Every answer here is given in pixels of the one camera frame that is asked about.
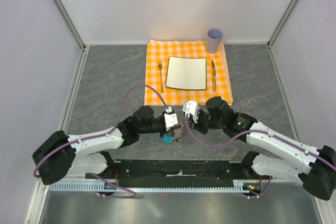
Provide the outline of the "metal key organizer blue handle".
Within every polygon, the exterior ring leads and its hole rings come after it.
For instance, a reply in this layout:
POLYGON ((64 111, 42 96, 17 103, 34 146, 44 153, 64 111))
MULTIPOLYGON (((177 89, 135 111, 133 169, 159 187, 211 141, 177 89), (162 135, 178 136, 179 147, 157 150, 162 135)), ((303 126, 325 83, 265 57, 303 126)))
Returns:
POLYGON ((173 142, 178 142, 181 140, 183 133, 186 131, 186 128, 182 126, 179 129, 175 129, 173 131, 170 131, 168 133, 159 133, 159 137, 164 143, 170 144, 173 142))

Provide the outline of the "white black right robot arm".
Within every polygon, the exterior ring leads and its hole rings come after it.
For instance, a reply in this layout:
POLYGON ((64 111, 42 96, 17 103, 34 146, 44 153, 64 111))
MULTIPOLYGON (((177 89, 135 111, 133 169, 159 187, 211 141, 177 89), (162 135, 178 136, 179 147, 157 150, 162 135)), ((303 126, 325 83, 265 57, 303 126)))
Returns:
POLYGON ((335 190, 335 150, 309 146, 286 137, 258 121, 256 118, 234 112, 221 97, 206 102, 207 110, 195 101, 183 105, 185 126, 202 134, 208 130, 222 130, 230 141, 241 140, 263 148, 276 158, 251 152, 240 166, 241 174, 248 179, 257 174, 281 178, 303 187, 311 195, 330 200, 335 190))

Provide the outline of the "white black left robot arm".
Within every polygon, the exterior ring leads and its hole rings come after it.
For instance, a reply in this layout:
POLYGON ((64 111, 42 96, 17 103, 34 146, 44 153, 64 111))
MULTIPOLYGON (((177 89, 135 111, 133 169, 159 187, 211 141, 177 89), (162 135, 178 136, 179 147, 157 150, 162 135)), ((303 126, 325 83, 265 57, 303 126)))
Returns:
POLYGON ((157 133, 164 137, 179 128, 181 124, 172 108, 155 118, 151 107, 141 106, 116 127, 103 131, 82 135, 56 131, 33 152, 36 165, 33 176, 40 178, 44 185, 86 173, 111 178, 115 165, 103 154, 104 151, 132 145, 141 134, 157 133))

